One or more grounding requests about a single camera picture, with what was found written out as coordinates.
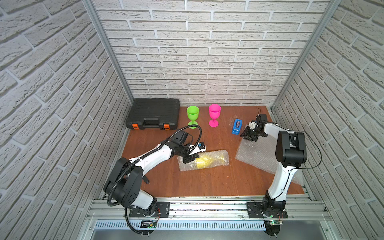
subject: metal profile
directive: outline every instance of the metal profile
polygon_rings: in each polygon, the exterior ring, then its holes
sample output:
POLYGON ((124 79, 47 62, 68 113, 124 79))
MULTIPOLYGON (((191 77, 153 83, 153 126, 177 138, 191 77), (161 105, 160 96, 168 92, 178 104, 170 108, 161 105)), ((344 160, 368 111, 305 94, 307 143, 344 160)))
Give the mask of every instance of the metal profile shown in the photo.
POLYGON ((285 92, 287 91, 288 87, 290 86, 292 80, 300 70, 301 66, 307 59, 309 53, 311 52, 312 48, 316 44, 317 40, 319 39, 320 35, 322 34, 323 30, 327 26, 329 20, 333 16, 334 12, 336 11, 337 7, 339 6, 341 0, 331 0, 324 11, 319 23, 317 24, 315 30, 311 34, 310 38, 308 39, 307 44, 304 46, 304 49, 302 50, 299 58, 297 59, 296 63, 294 64, 293 68, 291 69, 287 79, 284 82, 284 85, 282 86, 279 94, 277 95, 275 101, 273 102, 271 106, 272 112, 275 111, 276 107, 280 103, 281 99, 283 98, 285 92))
POLYGON ((97 13, 96 7, 92 0, 83 0, 84 6, 87 9, 89 17, 92 20, 92 23, 96 29, 96 32, 99 34, 100 41, 104 45, 105 51, 107 52, 109 59, 111 60, 112 66, 116 71, 116 74, 119 77, 122 87, 124 88, 125 93, 128 96, 131 105, 133 105, 134 97, 128 86, 127 80, 125 79, 124 73, 122 72, 121 66, 119 64, 118 58, 112 48, 112 44, 109 41, 107 32, 104 29, 103 23, 100 19, 99 14, 97 13))

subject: brown tabletop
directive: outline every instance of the brown tabletop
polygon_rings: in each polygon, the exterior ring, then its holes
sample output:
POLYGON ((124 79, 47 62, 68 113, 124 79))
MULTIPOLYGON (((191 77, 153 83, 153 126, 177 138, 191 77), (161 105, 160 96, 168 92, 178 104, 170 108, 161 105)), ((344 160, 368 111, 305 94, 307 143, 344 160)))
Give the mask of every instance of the brown tabletop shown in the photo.
MULTIPOLYGON (((273 174, 235 159, 241 137, 232 134, 234 120, 243 121, 241 132, 248 122, 256 118, 257 109, 271 118, 265 106, 222 107, 218 127, 208 125, 211 119, 208 107, 199 107, 199 118, 203 135, 200 142, 207 146, 207 152, 227 150, 230 158, 229 166, 199 169, 180 172, 177 156, 160 163, 149 171, 146 176, 149 184, 142 182, 141 189, 155 197, 185 196, 244 196, 264 195, 270 187, 273 174)), ((178 127, 188 125, 187 107, 180 107, 178 127)), ((169 137, 175 130, 144 129, 131 130, 122 156, 129 159, 137 157, 169 137)), ((199 136, 199 129, 186 129, 194 141, 199 136)), ((288 194, 303 194, 300 185, 291 183, 288 194)))

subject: bubble wrap sheet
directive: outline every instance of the bubble wrap sheet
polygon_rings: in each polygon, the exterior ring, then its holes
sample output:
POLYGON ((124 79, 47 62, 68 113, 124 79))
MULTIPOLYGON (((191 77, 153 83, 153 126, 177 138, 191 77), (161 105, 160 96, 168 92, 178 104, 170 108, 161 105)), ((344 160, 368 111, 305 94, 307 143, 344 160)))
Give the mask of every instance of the bubble wrap sheet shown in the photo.
MULTIPOLYGON (((277 139, 273 137, 259 137, 257 142, 242 139, 237 149, 236 159, 275 174, 279 163, 275 157, 276 142, 277 139)), ((302 174, 301 169, 298 169, 292 182, 302 185, 302 174)))
POLYGON ((213 152, 199 152, 199 158, 195 161, 184 164, 183 157, 178 156, 180 171, 197 170, 209 167, 228 166, 229 156, 226 150, 219 150, 213 152))

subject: brick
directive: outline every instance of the brick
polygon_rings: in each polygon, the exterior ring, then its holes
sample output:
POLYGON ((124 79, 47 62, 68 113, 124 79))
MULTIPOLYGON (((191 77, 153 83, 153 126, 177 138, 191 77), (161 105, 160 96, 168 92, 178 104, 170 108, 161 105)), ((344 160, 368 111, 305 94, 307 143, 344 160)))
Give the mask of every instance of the brick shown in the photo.
POLYGON ((384 70, 374 63, 370 63, 365 69, 364 73, 377 84, 384 87, 384 80, 381 76, 384 74, 384 70))
POLYGON ((274 69, 256 69, 256 68, 234 68, 232 70, 233 74, 273 74, 274 69))
POLYGON ((11 38, 46 18, 48 18, 48 13, 41 4, 21 10, 11 17, 3 17, 0 20, 0 41, 11 38))
POLYGON ((384 91, 381 88, 378 88, 377 85, 372 82, 369 78, 360 74, 346 60, 341 60, 341 62, 338 64, 338 67, 374 100, 378 101, 379 99, 384 97, 384 91))
POLYGON ((308 40, 311 33, 267 32, 266 40, 308 40))
POLYGON ((64 29, 62 33, 67 41, 72 41, 72 39, 75 38, 80 32, 82 32, 90 23, 91 19, 89 18, 88 14, 84 14, 74 23, 64 29))
POLYGON ((169 21, 130 21, 132 29, 186 30, 185 22, 169 21))
POLYGON ((358 117, 363 113, 363 109, 331 77, 325 79, 324 83, 345 106, 348 106, 348 110, 354 117, 358 117))
POLYGON ((21 36, 2 44, 1 48, 0 69, 25 55, 32 49, 28 42, 21 36))
POLYGON ((208 74, 208 79, 238 79, 249 80, 249 74, 208 74))
POLYGON ((156 54, 159 53, 155 47, 114 47, 115 53, 143 53, 156 54))
POLYGON ((65 81, 65 85, 72 90, 74 86, 84 77, 84 75, 88 72, 91 66, 96 62, 96 58, 94 56, 90 56, 87 58, 80 67, 73 73, 71 77, 69 77, 65 81))
POLYGON ((107 30, 110 38, 154 38, 155 32, 149 30, 107 30))
POLYGON ((208 48, 160 48, 161 54, 208 54, 208 48))
POLYGON ((136 39, 138 46, 187 46, 182 39, 136 39))
POLYGON ((252 23, 246 22, 243 30, 246 31, 296 31, 298 23, 252 23))
POLYGON ((254 21, 266 22, 269 19, 269 13, 250 13, 250 12, 214 12, 214 21, 254 21))
POLYGON ((209 62, 210 68, 251 68, 253 63, 246 62, 209 62))
POLYGON ((308 11, 310 12, 324 12, 328 6, 328 2, 312 2, 308 11))
POLYGON ((71 6, 71 11, 73 12, 73 15, 78 18, 83 13, 86 13, 85 7, 83 5, 83 2, 77 2, 71 6))
POLYGON ((71 111, 72 107, 76 104, 77 100, 82 95, 82 93, 87 88, 90 82, 91 80, 89 79, 89 77, 84 77, 76 86, 69 98, 66 99, 66 101, 57 108, 56 114, 60 118, 64 119, 65 116, 71 111))
POLYGON ((150 20, 148 10, 98 10, 102 20, 150 20))
POLYGON ((17 87, 8 91, 4 99, 9 101, 0 102, 0 119, 4 119, 8 114, 16 109, 27 97, 39 88, 47 79, 52 76, 52 71, 47 65, 39 68, 28 79, 28 81, 19 84, 17 87))
POLYGON ((241 23, 222 22, 188 22, 188 30, 241 30, 241 23))
POLYGON ((154 20, 172 21, 209 21, 210 12, 176 12, 176 11, 152 11, 154 20))
POLYGON ((77 69, 80 65, 77 58, 72 58, 68 61, 56 74, 40 88, 36 95, 43 101, 47 101, 53 93, 59 89, 61 84, 66 81, 69 76, 77 69))
POLYGON ((230 73, 229 68, 189 68, 188 73, 230 73))
POLYGON ((62 35, 57 35, 46 41, 37 50, 27 54, 24 58, 10 65, 8 68, 18 78, 23 78, 65 44, 64 37, 62 35))
POLYGON ((326 28, 324 28, 322 34, 320 35, 320 38, 323 39, 324 41, 328 41, 332 36, 333 34, 330 31, 328 31, 326 28))
POLYGON ((45 123, 45 121, 54 113, 55 109, 66 98, 68 91, 61 88, 21 129, 13 136, 17 142, 26 144, 35 132, 45 123))
POLYGON ((285 56, 281 62, 283 63, 295 63, 297 61, 297 56, 285 56))
POLYGON ((369 23, 351 13, 347 13, 343 18, 342 23, 381 45, 384 43, 384 33, 382 32, 382 28, 375 24, 369 23))
POLYGON ((219 47, 219 46, 228 46, 228 47, 238 47, 238 40, 189 40, 189 46, 195 47, 219 47))
POLYGON ((339 38, 343 39, 347 43, 351 43, 355 37, 357 36, 351 30, 349 30, 346 26, 341 25, 334 19, 330 19, 327 24, 327 29, 332 33, 336 34, 339 38))
POLYGON ((368 114, 365 114, 362 118, 359 119, 359 123, 379 144, 384 145, 384 130, 373 118, 371 118, 368 114))
POLYGON ((116 54, 119 61, 137 61, 136 54, 116 54))
POLYGON ((158 38, 209 38, 208 31, 157 31, 158 38))
POLYGON ((105 30, 129 29, 128 22, 124 20, 103 20, 102 23, 105 30))
POLYGON ((320 50, 324 54, 324 56, 326 56, 333 63, 336 63, 341 58, 341 55, 338 52, 336 52, 333 48, 330 48, 322 40, 317 41, 316 47, 318 48, 318 50, 320 50))
POLYGON ((164 74, 156 73, 136 73, 136 74, 124 74, 127 79, 143 79, 143 78, 152 78, 152 79, 164 79, 164 74))
POLYGON ((318 62, 327 71, 327 73, 338 82, 340 86, 344 87, 350 82, 349 79, 342 74, 341 71, 339 71, 324 55, 320 54, 316 62, 318 62))
POLYGON ((307 6, 307 2, 249 2, 247 11, 303 12, 307 6))
POLYGON ((35 28, 26 32, 25 36, 33 46, 37 46, 47 40, 50 36, 68 26, 74 20, 75 18, 73 17, 71 10, 67 9, 50 18, 48 21, 37 24, 35 28))
POLYGON ((307 41, 294 41, 291 48, 304 48, 306 44, 307 41))
POLYGON ((76 0, 62 1, 62 0, 45 0, 43 1, 45 7, 48 9, 50 14, 57 13, 64 8, 74 4, 76 0))
POLYGON ((264 32, 251 32, 251 31, 213 31, 212 38, 216 39, 252 39, 262 40, 264 32))
POLYGON ((307 32, 312 32, 316 28, 316 23, 303 23, 300 26, 299 31, 307 31, 307 32))
POLYGON ((381 66, 384 66, 384 50, 381 49, 373 41, 366 39, 365 37, 359 36, 359 38, 352 45, 355 49, 362 52, 373 61, 377 62, 381 66))
POLYGON ((183 0, 123 0, 123 4, 131 9, 185 10, 183 0))
POLYGON ((187 68, 143 68, 145 73, 187 73, 187 68))
POLYGON ((119 63, 121 67, 161 67, 160 62, 154 61, 120 61, 119 63))
POLYGON ((206 74, 166 74, 166 79, 206 79, 206 74))
POLYGON ((241 62, 248 62, 248 61, 255 61, 255 62, 267 62, 267 63, 279 63, 281 60, 280 56, 252 56, 252 55, 237 55, 236 61, 241 62))
POLYGON ((356 100, 378 123, 384 125, 382 119, 383 110, 361 91, 355 84, 351 83, 345 90, 356 100))
POLYGON ((199 1, 190 0, 187 2, 187 10, 229 10, 243 11, 245 2, 240 1, 199 1))
POLYGON ((38 0, 26 0, 26 1, 6 0, 0 3, 0 7, 2 7, 2 9, 5 12, 9 13, 36 2, 38 2, 38 0))
POLYGON ((273 22, 318 22, 323 13, 279 13, 272 14, 273 22))
POLYGON ((83 35, 78 36, 68 46, 61 49, 48 61, 48 65, 57 71, 61 68, 81 47, 86 44, 85 37, 83 35))
POLYGON ((100 39, 96 34, 90 39, 88 44, 80 49, 80 51, 77 53, 77 57, 80 59, 80 61, 84 62, 84 60, 93 52, 93 50, 95 50, 99 44, 100 39))
POLYGON ((299 56, 302 49, 295 48, 263 48, 260 51, 260 55, 291 55, 299 56))
POLYGON ((290 46, 290 44, 291 44, 291 41, 241 40, 240 47, 244 47, 244 48, 288 48, 290 46))
POLYGON ((255 55, 258 48, 211 48, 210 54, 242 54, 242 55, 255 55))
POLYGON ((373 14, 377 10, 377 6, 363 1, 363 0, 355 0, 355 1, 346 1, 343 0, 340 3, 340 6, 357 13, 358 15, 364 17, 364 18, 370 18, 373 16, 373 14))
POLYGON ((382 8, 379 9, 377 14, 373 17, 372 21, 382 26, 384 25, 384 11, 382 8))
POLYGON ((189 61, 233 61, 229 55, 189 55, 189 61))

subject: mounting plate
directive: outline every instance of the mounting plate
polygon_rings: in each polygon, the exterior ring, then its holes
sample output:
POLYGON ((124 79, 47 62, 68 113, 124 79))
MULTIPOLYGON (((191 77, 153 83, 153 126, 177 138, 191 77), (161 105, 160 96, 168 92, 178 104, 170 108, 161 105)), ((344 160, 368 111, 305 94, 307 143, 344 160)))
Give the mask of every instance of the mounting plate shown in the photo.
MULTIPOLYGON (((160 217, 161 218, 162 217, 168 217, 169 206, 170 206, 170 202, 157 202, 156 203, 156 208, 160 209, 160 212, 161 212, 160 217)), ((155 211, 155 213, 151 217, 157 217, 158 215, 159 215, 159 213, 157 211, 155 211)), ((131 209, 129 211, 129 217, 145 217, 145 216, 141 212, 139 212, 139 208, 136 207, 136 208, 131 209)))
MULTIPOLYGON (((258 208, 260 203, 261 202, 257 202, 257 203, 247 202, 247 210, 248 210, 247 212, 248 212, 248 217, 249 218, 263 218, 263 213, 258 208)), ((282 218, 287 218, 288 217, 288 214, 287 214, 285 208, 284 208, 284 211, 279 212, 279 214, 280 214, 280 218, 281 218, 281 216, 283 216, 282 218)), ((271 218, 279 218, 278 213, 274 214, 273 217, 271 217, 271 218)))

